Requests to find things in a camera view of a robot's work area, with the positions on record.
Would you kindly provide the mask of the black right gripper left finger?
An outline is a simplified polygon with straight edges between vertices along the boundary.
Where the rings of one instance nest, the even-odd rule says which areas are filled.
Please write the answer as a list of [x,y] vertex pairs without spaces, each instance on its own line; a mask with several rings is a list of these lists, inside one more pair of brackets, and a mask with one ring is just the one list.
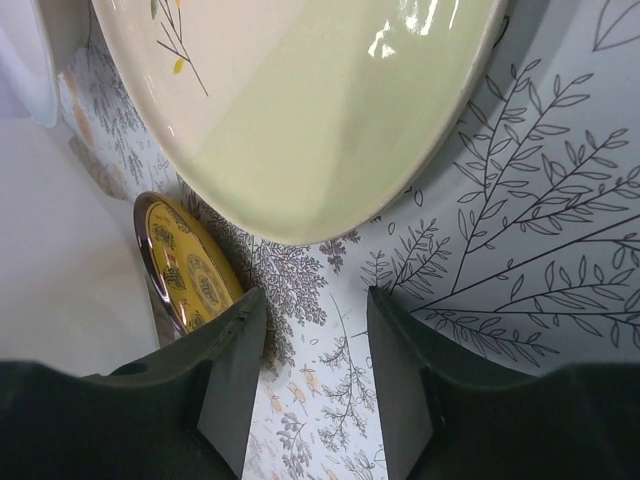
[[215,320],[113,373],[1,365],[5,479],[238,479],[267,326],[254,288]]

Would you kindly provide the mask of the yellow brown patterned plate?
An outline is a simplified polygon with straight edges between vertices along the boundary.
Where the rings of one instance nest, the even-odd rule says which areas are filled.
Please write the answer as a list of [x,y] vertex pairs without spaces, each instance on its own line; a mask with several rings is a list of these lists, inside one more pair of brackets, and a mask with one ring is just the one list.
[[213,237],[169,197],[139,194],[133,224],[147,275],[176,334],[189,334],[215,320],[244,295]]

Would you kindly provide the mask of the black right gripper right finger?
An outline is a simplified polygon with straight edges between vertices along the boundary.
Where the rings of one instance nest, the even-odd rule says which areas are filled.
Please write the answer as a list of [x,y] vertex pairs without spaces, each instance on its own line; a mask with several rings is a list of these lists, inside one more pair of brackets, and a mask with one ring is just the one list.
[[637,364],[530,376],[456,344],[375,287],[367,329],[390,478],[638,477]]

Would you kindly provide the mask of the cream plate with twig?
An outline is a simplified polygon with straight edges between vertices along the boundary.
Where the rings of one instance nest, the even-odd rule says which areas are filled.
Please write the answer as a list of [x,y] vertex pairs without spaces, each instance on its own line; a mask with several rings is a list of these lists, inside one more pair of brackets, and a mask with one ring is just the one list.
[[181,178],[262,239],[338,237],[440,148],[503,1],[97,1],[123,84]]

